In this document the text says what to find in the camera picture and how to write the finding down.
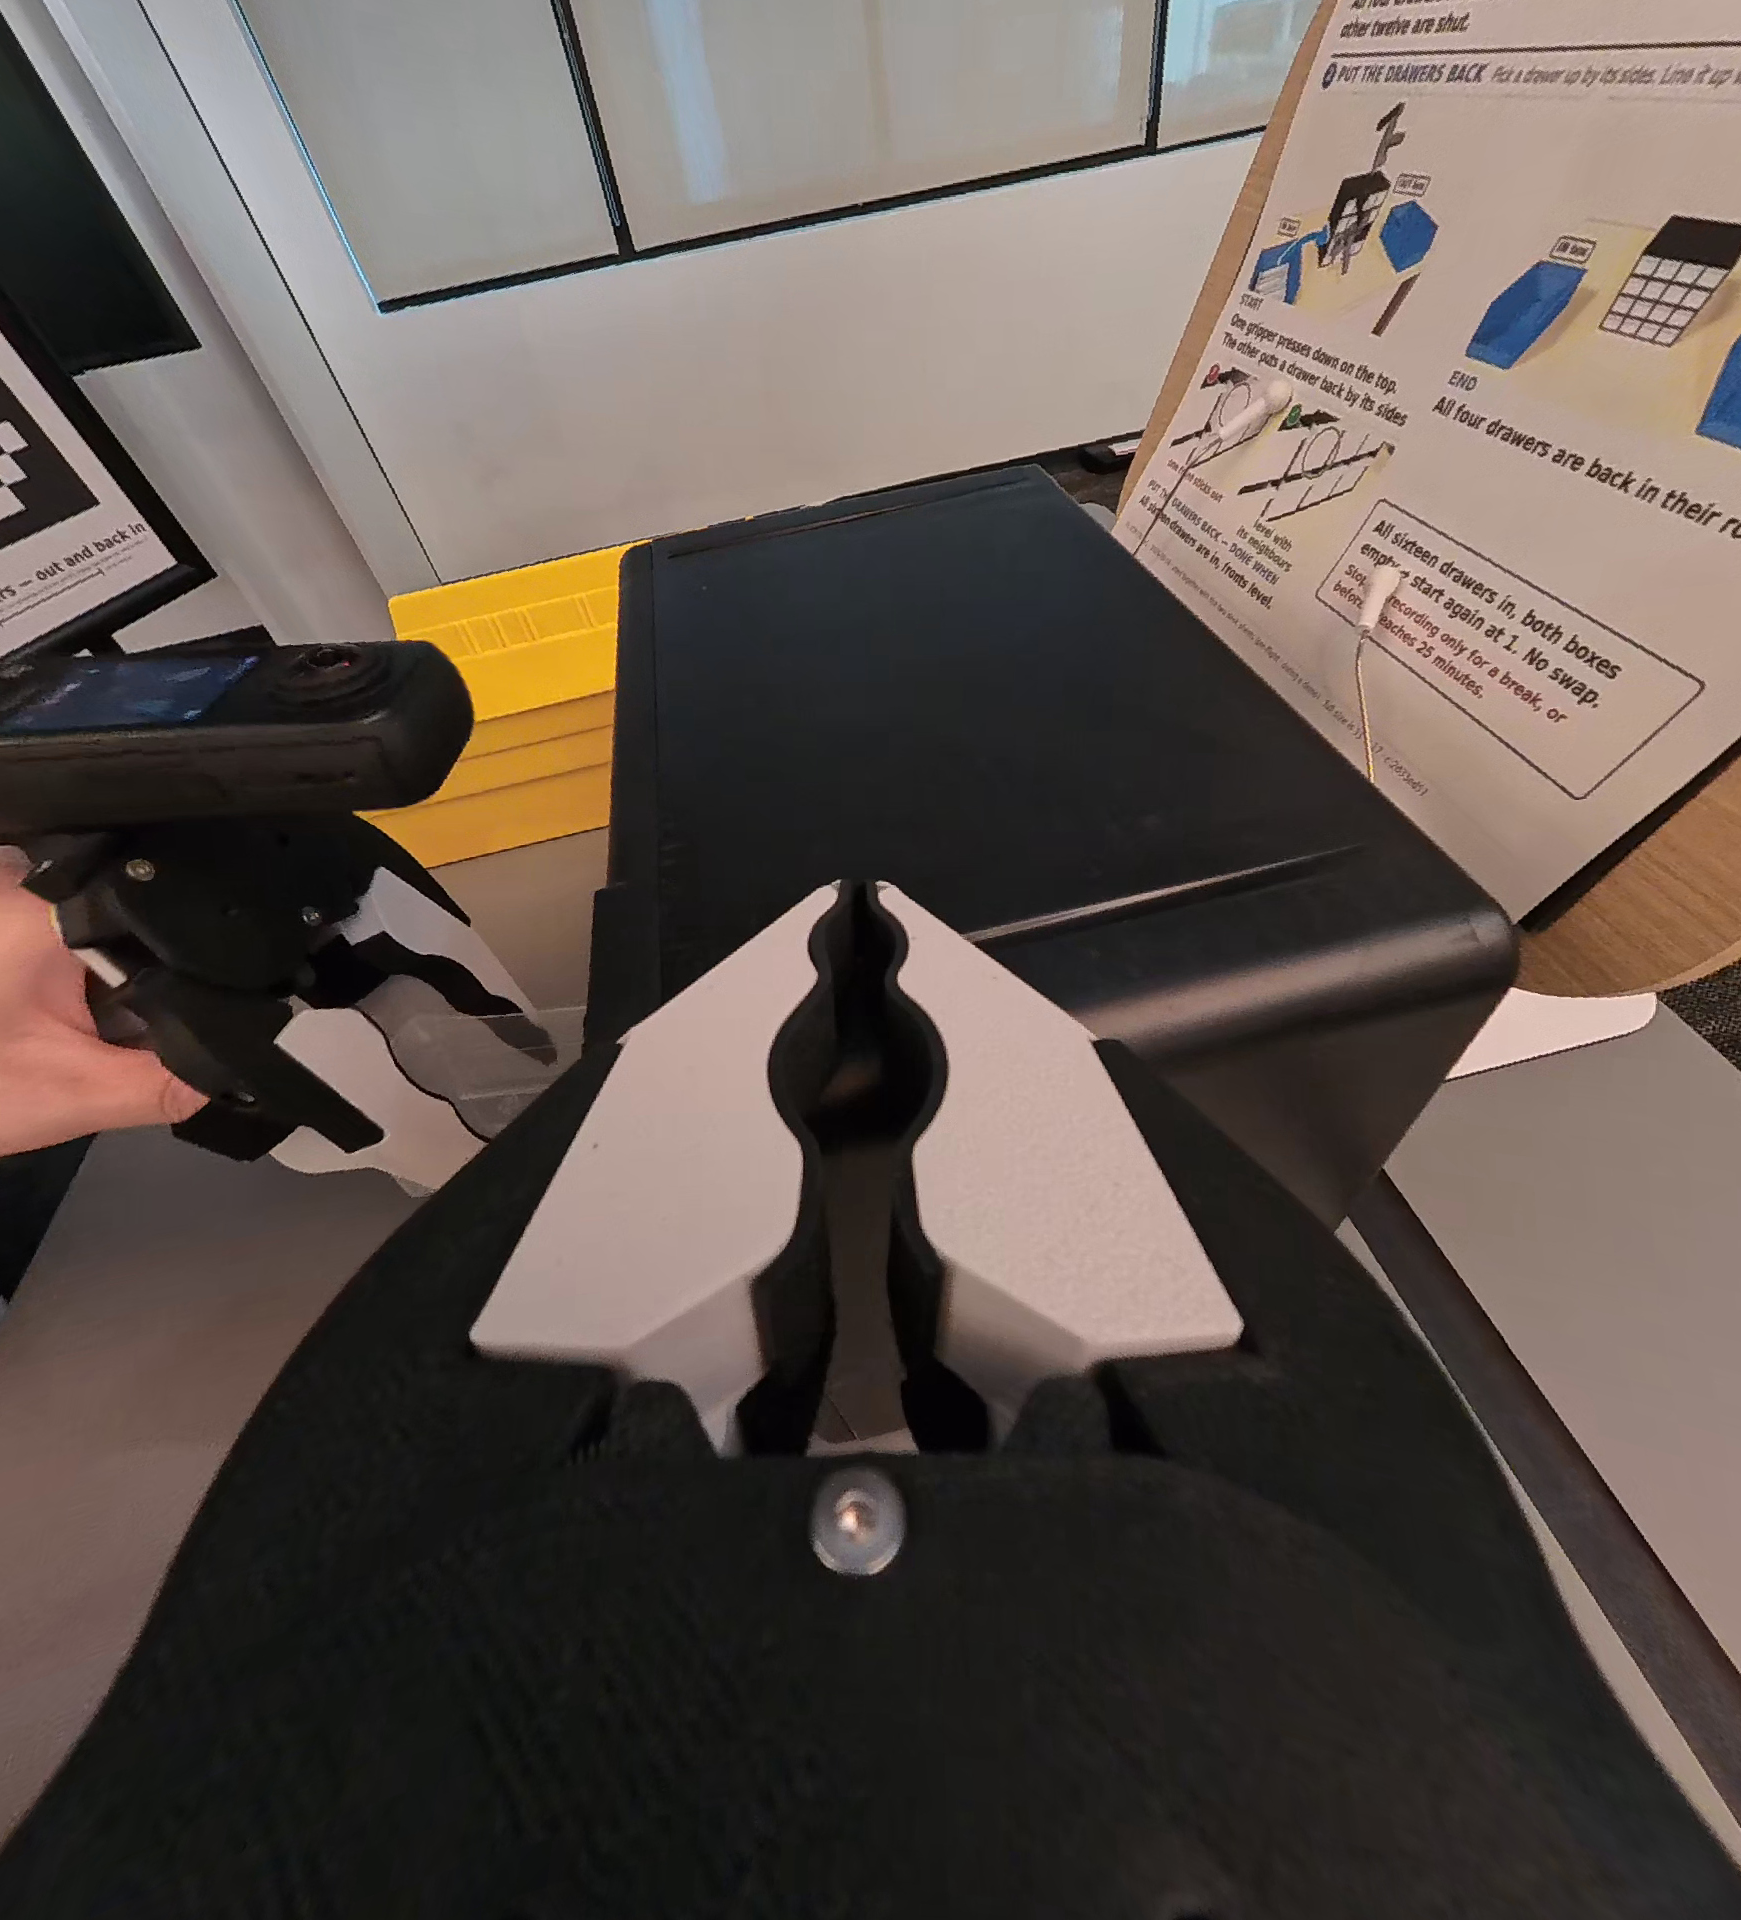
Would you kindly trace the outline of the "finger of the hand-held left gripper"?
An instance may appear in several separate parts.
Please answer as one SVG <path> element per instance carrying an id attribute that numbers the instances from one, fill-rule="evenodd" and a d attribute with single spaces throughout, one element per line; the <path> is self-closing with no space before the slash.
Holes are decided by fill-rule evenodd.
<path id="1" fill-rule="evenodd" d="M 360 957 L 384 977 L 422 981 L 459 1014 L 494 1022 L 516 1049 L 550 1044 L 550 1030 L 494 947 L 443 884 L 394 838 L 372 840 L 376 870 L 360 896 Z"/>
<path id="2" fill-rule="evenodd" d="M 280 1165 L 305 1176 L 378 1169 L 407 1193 L 428 1196 L 480 1156 L 484 1140 L 447 1098 L 407 1076 L 366 1010 L 297 1010 L 280 1044 L 378 1128 L 378 1140 L 346 1147 L 328 1129 L 301 1126 L 272 1147 Z"/>

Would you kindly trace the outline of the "frosted glass partition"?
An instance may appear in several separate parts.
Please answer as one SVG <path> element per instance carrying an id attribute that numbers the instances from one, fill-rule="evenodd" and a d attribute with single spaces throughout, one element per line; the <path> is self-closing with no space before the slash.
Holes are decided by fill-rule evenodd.
<path id="1" fill-rule="evenodd" d="M 1253 127 L 1310 1 L 245 1 L 381 307 Z"/>

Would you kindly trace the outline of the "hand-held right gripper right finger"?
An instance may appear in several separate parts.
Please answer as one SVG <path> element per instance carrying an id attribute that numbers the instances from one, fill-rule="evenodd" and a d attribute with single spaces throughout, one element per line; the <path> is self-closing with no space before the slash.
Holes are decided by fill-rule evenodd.
<path id="1" fill-rule="evenodd" d="M 894 884 L 894 991 L 930 1022 L 943 1089 L 911 1147 L 943 1267 L 930 1356 L 1010 1426 L 1106 1359 L 1227 1351 L 1241 1313 L 1094 1035 Z"/>

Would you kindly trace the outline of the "black drawer cabinet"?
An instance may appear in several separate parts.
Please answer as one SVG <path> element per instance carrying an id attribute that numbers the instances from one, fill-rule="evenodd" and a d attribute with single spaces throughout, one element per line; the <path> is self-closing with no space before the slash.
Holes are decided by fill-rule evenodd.
<path id="1" fill-rule="evenodd" d="M 588 1035 L 891 880 L 1328 1225 L 1517 971 L 1486 891 L 1039 467 L 632 546 Z"/>

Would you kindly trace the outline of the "white board base plate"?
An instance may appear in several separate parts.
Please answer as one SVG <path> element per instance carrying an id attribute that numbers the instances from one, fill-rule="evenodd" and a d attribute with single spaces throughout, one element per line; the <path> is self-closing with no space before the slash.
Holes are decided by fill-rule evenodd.
<path id="1" fill-rule="evenodd" d="M 1541 995 L 1510 989 L 1471 1038 L 1446 1079 L 1497 1071 L 1645 1029 L 1659 995 Z"/>

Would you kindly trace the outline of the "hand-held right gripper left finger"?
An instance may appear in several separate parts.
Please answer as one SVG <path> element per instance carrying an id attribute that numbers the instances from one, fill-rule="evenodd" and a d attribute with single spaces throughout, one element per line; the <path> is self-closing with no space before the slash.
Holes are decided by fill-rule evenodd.
<path id="1" fill-rule="evenodd" d="M 666 1380 L 718 1452 L 807 1451 L 834 1344 L 813 1113 L 846 954 L 848 886 L 828 883 L 627 1033 L 480 1353 Z"/>

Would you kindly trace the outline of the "clear plastic drawer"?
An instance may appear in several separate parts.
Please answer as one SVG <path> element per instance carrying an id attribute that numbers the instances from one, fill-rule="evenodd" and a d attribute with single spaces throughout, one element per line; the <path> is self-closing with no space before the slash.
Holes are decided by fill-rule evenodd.
<path id="1" fill-rule="evenodd" d="M 388 1043 L 413 1083 L 488 1141 L 576 1065 L 583 1020 L 580 1003 L 490 1017 L 428 1010 L 406 1018 Z"/>

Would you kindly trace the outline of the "yellow plastic bin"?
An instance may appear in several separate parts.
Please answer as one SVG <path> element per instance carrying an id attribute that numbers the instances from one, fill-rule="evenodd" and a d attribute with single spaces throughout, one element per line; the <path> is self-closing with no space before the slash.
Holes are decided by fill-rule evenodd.
<path id="1" fill-rule="evenodd" d="M 388 602 L 396 633 L 434 641 L 474 698 L 445 785 L 372 815 L 424 867 L 611 822 L 623 557 L 605 547 Z"/>

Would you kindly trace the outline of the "person's left hand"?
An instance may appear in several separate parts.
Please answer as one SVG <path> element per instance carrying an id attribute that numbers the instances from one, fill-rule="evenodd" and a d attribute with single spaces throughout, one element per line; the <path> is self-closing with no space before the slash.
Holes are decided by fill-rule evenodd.
<path id="1" fill-rule="evenodd" d="M 84 965 L 51 908 L 23 884 L 29 861 L 0 846 L 0 1160 L 68 1140 L 183 1124 L 206 1094 L 157 1052 L 108 1043 Z"/>

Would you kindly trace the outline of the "black framed marker sign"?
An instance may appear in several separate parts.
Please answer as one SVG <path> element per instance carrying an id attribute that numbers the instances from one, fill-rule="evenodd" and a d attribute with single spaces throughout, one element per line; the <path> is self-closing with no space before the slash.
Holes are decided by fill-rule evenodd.
<path id="1" fill-rule="evenodd" d="M 114 648 L 214 568 L 0 291 L 0 660 Z"/>

